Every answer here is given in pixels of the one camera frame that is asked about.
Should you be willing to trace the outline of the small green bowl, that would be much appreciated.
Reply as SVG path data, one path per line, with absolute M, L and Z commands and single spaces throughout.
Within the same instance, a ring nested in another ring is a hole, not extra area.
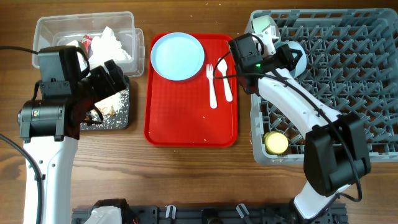
M 280 37 L 277 25 L 271 16 L 261 16 L 252 20 L 254 34 L 260 38 L 270 37 L 272 40 L 278 40 Z

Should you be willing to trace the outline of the white paper napkin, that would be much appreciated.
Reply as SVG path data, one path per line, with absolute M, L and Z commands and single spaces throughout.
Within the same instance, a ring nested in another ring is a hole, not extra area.
M 90 52 L 87 53 L 90 63 L 99 64 L 108 60 L 122 61 L 132 59 L 132 57 L 122 49 L 122 43 L 116 39 L 116 36 L 110 27 L 106 27 L 100 36 L 92 38 L 93 40 L 90 45 Z M 79 47 L 83 44 L 81 41 L 74 40 L 69 42 L 67 45 Z

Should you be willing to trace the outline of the red snack wrapper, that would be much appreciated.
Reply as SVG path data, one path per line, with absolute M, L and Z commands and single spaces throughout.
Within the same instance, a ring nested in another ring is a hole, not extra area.
M 90 45 L 92 43 L 92 40 L 93 40 L 93 38 L 88 36 L 88 35 L 84 35 L 82 40 L 81 40 L 81 43 L 84 45 L 85 50 L 86 50 L 87 53 L 90 52 Z

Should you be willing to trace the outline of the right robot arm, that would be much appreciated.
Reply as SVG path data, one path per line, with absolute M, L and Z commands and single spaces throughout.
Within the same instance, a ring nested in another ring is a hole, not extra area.
M 340 197 L 360 202 L 360 179 L 371 171 L 364 123 L 355 113 L 341 114 L 328 107 L 295 80 L 307 66 L 302 46 L 280 41 L 273 24 L 228 45 L 244 91 L 271 102 L 305 139 L 307 182 L 290 203 L 289 221 L 310 223 Z

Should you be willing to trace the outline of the white plastic fork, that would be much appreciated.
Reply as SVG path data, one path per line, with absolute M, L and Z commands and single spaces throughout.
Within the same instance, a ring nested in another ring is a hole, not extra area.
M 206 65 L 206 77 L 209 82 L 210 107 L 212 109 L 216 109 L 218 104 L 217 104 L 217 100 L 216 100 L 215 87 L 214 87 L 214 83 L 213 83 L 213 66 L 212 66 L 212 64 Z

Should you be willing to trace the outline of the large light blue plate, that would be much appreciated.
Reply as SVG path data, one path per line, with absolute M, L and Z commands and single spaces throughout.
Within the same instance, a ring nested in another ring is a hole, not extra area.
M 150 53 L 152 68 L 161 77 L 184 81 L 194 77 L 205 61 L 205 50 L 194 36 L 173 32 L 155 42 Z

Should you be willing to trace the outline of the yellow plastic cup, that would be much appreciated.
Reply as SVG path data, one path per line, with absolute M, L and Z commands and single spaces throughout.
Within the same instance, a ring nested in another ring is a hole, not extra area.
M 271 131 L 265 133 L 264 144 L 269 154 L 283 154 L 289 146 L 289 141 L 282 133 Z

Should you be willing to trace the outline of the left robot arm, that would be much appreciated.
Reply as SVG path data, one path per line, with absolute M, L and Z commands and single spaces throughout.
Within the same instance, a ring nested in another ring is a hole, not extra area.
M 80 125 L 101 124 L 87 119 L 95 104 L 129 86 L 114 60 L 81 69 L 85 51 L 71 45 L 38 51 L 41 79 L 18 114 L 26 157 L 24 223 L 69 223 L 71 176 Z

